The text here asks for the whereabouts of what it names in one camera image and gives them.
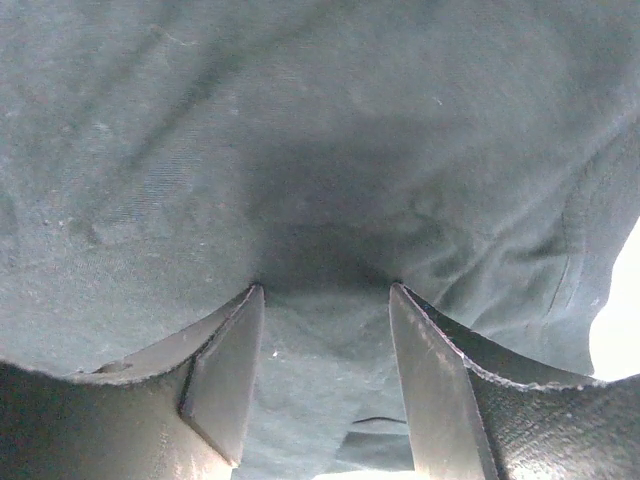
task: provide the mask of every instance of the wrinkled cloth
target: wrinkled cloth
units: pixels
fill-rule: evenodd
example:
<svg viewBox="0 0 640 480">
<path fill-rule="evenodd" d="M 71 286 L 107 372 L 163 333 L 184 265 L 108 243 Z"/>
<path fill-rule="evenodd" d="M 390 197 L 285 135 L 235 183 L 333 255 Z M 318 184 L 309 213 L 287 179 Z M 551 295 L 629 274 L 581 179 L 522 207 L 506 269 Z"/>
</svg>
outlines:
<svg viewBox="0 0 640 480">
<path fill-rule="evenodd" d="M 590 374 L 639 107 L 637 0 L 0 0 L 0 355 L 91 371 L 259 281 L 234 478 L 410 469 L 389 285 Z"/>
</svg>

